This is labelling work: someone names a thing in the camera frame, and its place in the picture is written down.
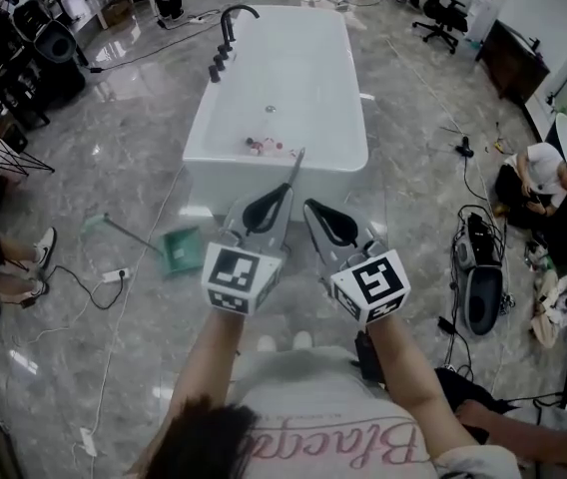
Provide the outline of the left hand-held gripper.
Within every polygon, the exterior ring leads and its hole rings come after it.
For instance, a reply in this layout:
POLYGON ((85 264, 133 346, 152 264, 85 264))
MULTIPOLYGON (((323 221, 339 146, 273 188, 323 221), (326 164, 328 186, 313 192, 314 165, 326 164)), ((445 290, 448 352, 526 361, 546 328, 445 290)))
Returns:
POLYGON ((280 281, 284 238, 293 201, 288 184, 234 202, 225 229, 253 240, 260 252, 219 242, 208 244, 201 277, 204 301, 239 315, 253 315, 280 281))

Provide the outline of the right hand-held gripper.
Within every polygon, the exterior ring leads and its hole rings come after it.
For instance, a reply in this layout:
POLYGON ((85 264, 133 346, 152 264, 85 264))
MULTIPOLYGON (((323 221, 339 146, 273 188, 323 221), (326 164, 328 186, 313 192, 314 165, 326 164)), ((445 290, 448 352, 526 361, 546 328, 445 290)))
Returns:
POLYGON ((307 199, 303 216, 328 295, 360 325, 399 310, 411 292, 397 251, 343 204, 307 199))

